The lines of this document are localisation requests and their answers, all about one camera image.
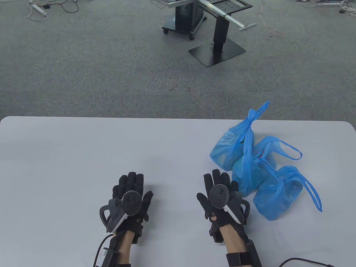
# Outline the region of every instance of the label sticker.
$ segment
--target label sticker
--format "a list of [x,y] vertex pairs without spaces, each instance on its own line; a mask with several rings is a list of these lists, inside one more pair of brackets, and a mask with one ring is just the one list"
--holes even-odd
[[106,256],[106,254],[107,254],[107,250],[102,250],[101,251],[101,254],[100,254],[100,256],[99,256],[99,258],[98,258],[98,260],[96,261],[96,265],[98,266],[98,267],[101,267],[102,265],[103,265],[103,262],[104,262],[104,259],[105,259],[105,256]]

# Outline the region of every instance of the black glove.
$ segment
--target black glove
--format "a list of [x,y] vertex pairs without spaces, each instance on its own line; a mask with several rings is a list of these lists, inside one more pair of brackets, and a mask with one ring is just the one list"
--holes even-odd
[[[121,176],[119,184],[115,185],[112,189],[112,198],[122,199],[124,194],[130,190],[135,190],[141,196],[143,195],[143,174],[130,172],[128,176]],[[126,231],[130,230],[135,233],[132,244],[137,244],[138,238],[142,235],[143,226],[141,223],[143,220],[148,221],[147,210],[151,204],[152,197],[152,191],[148,191],[144,195],[140,211],[136,215],[130,216],[124,220],[116,230],[116,236],[118,238],[122,237]]]
[[[230,183],[230,177],[226,172],[220,174],[220,171],[218,169],[215,169],[213,170],[213,178],[211,178],[210,173],[204,175],[204,183],[207,196],[209,196],[209,192],[214,185],[223,184],[224,186],[226,186],[230,192],[229,206],[239,206],[238,208],[234,209],[233,212],[236,213],[237,218],[242,218],[242,220],[240,221],[243,224],[246,224],[246,220],[250,212],[250,204],[246,200],[240,201],[236,198],[237,192],[239,190],[239,185],[236,181],[232,181]],[[248,241],[248,236],[245,233],[243,225],[235,222],[235,220],[228,212],[225,212],[224,209],[215,208],[210,202],[210,200],[203,193],[198,193],[197,199],[199,200],[201,206],[205,211],[205,218],[209,218],[209,220],[212,222],[209,234],[214,238],[215,242],[222,243],[224,241],[223,236],[220,232],[220,227],[228,224],[231,224],[233,226],[233,228],[237,231],[238,235],[243,241]],[[245,206],[245,212],[241,207],[241,204]]]

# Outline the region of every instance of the wrist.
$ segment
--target wrist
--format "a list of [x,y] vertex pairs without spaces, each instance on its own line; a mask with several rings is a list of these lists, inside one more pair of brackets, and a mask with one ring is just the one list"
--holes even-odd
[[122,239],[121,245],[117,250],[119,252],[119,258],[117,264],[122,265],[122,264],[129,263],[131,244],[132,244],[132,240],[134,239],[134,236],[135,236],[134,232],[126,231]]
[[228,253],[246,252],[246,244],[231,224],[220,227]]

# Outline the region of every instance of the metal stand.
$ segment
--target metal stand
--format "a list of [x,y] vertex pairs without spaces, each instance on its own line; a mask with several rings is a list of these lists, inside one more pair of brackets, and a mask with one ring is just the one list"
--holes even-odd
[[201,23],[206,20],[206,16],[203,16],[197,23],[196,25],[193,26],[193,28],[185,28],[185,27],[179,27],[176,26],[176,17],[174,16],[172,19],[167,20],[167,22],[163,25],[163,33],[168,34],[169,31],[173,32],[178,32],[184,35],[189,35],[190,40],[194,40],[194,35],[201,25]]
[[229,24],[229,21],[223,17],[218,17],[215,25],[214,43],[193,48],[189,50],[189,53],[206,67],[245,53],[245,49],[227,38]]
[[[178,3],[179,1],[172,2],[168,5]],[[195,1],[186,5],[179,5],[175,7],[176,15],[173,19],[169,19],[162,27],[163,33],[168,34],[169,31],[179,32],[189,35],[189,39],[193,40],[194,35],[199,28],[200,24],[206,20],[204,10],[199,6],[199,2]]]
[[[242,2],[244,6],[238,6],[230,0],[220,0],[211,3],[222,11],[225,11],[228,15],[252,7],[243,1],[239,2]],[[206,11],[216,17],[214,43],[212,45],[203,45],[193,48],[189,50],[189,53],[206,67],[213,66],[245,53],[245,49],[227,38],[230,22],[211,9],[206,9]]]

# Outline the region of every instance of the human arm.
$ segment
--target human arm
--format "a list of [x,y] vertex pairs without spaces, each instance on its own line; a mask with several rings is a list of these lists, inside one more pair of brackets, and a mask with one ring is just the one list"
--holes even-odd
[[117,264],[129,264],[130,261],[130,250],[131,244],[134,239],[135,233],[132,231],[127,231],[122,239],[120,246],[118,247],[119,257],[117,259]]
[[[143,174],[130,172],[128,176],[123,175],[119,179],[119,184],[112,189],[113,199],[122,199],[126,192],[134,190],[141,196],[143,195]],[[153,197],[152,191],[148,191],[142,199],[139,212],[134,216],[129,216],[118,227],[113,235],[112,243],[115,250],[119,253],[116,263],[118,265],[129,264],[131,245],[136,244],[142,235],[143,220],[148,221],[148,208]]]
[[261,267],[253,242],[244,230],[250,204],[242,199],[237,182],[230,182],[227,173],[215,169],[213,177],[204,175],[204,183],[208,197],[198,193],[197,199],[205,211],[205,218],[212,223],[210,236],[216,243],[225,241],[229,266],[251,267],[253,264],[254,267]]

